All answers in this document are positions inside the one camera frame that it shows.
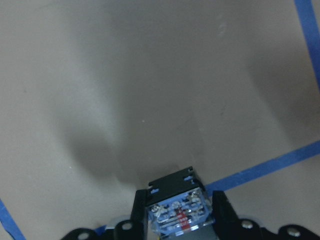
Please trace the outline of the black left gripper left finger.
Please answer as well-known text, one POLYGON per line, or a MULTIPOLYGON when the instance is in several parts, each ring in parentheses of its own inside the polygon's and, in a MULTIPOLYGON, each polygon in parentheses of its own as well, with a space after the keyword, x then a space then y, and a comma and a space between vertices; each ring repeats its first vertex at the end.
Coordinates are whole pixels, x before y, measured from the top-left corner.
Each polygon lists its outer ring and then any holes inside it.
POLYGON ((129 219, 120 221, 114 228, 115 240, 148 239, 147 196, 146 189, 139 189, 135 192, 129 219))

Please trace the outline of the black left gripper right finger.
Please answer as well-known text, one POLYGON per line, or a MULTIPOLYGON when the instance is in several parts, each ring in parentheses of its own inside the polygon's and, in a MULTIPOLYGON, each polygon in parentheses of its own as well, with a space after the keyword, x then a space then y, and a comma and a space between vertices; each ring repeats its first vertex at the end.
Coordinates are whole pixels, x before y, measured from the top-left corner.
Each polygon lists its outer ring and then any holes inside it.
POLYGON ((220 240, 261 240, 260 226, 248 218, 240 218, 224 191, 212 192, 213 229, 220 240))

